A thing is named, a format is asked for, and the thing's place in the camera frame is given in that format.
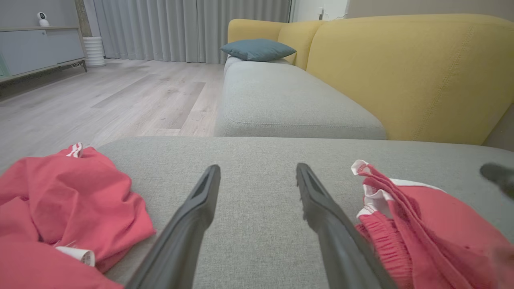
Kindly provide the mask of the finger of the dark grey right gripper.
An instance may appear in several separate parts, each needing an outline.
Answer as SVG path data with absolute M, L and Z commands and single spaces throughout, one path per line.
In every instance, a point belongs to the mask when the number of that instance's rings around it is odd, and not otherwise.
M 514 170 L 497 163 L 485 163 L 480 174 L 498 187 L 503 194 L 514 199 Z

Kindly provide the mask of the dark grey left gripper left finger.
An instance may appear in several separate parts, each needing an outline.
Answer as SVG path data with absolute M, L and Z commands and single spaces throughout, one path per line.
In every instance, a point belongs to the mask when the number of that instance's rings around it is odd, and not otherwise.
M 143 258 L 127 289 L 190 289 L 204 233 L 211 225 L 221 169 L 209 166 Z

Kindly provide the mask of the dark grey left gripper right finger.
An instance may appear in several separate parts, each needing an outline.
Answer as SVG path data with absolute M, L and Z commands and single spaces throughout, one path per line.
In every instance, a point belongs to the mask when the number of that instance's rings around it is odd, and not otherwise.
M 306 163 L 297 164 L 304 219 L 318 235 L 331 289 L 396 289 L 397 285 L 351 220 Z

